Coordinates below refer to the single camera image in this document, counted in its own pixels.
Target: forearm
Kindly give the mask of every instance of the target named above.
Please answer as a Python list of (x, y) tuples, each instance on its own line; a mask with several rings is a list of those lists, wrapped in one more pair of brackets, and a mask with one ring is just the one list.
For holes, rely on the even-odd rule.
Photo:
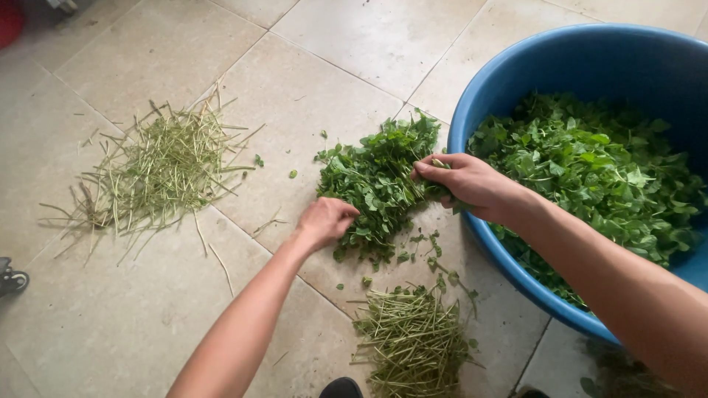
[(708, 391), (708, 295), (524, 191), (509, 227), (638, 359), (686, 392)]
[(294, 233), (214, 323), (168, 397), (242, 397), (266, 354), (282, 304), (313, 244)]

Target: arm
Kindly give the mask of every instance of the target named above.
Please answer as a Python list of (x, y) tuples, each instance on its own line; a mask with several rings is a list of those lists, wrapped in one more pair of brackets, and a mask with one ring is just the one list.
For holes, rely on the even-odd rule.
[[(466, 154), (433, 155), (412, 177), (446, 185), (473, 214), (516, 232), (657, 375), (690, 396), (708, 391), (708, 294), (622, 248), (582, 220)], [(452, 204), (444, 200), (443, 205)]]
[(292, 235), (224, 310), (177, 376), (168, 398), (242, 397), (273, 337), (290, 285), (310, 254), (344, 235), (359, 212), (320, 198)]

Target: person's left hand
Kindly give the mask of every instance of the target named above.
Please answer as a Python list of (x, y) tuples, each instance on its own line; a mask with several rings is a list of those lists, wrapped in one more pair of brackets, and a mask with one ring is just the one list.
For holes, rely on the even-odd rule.
[(318, 251), (341, 238), (359, 215), (356, 207), (333, 198), (317, 198), (300, 216), (295, 233)]

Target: red object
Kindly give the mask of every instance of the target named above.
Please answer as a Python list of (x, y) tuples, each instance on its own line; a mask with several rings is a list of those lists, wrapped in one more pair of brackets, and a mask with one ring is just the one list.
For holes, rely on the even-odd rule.
[(15, 41), (24, 25), (25, 16), (15, 0), (0, 0), (0, 48)]

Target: hand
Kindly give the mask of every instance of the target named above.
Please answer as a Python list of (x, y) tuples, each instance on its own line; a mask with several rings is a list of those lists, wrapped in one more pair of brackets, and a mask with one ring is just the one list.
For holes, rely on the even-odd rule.
[[(449, 164), (451, 169), (432, 166), (433, 159)], [(494, 170), (483, 160), (468, 154), (432, 154), (413, 164), (411, 178), (423, 177), (447, 186), (465, 203), (475, 206), (472, 214), (496, 224), (508, 224), (515, 208), (522, 202), (528, 189)], [(446, 209), (454, 207), (450, 198), (440, 203)]]
[(341, 238), (359, 215), (356, 207), (333, 198), (317, 198), (300, 216), (295, 233), (318, 251)]

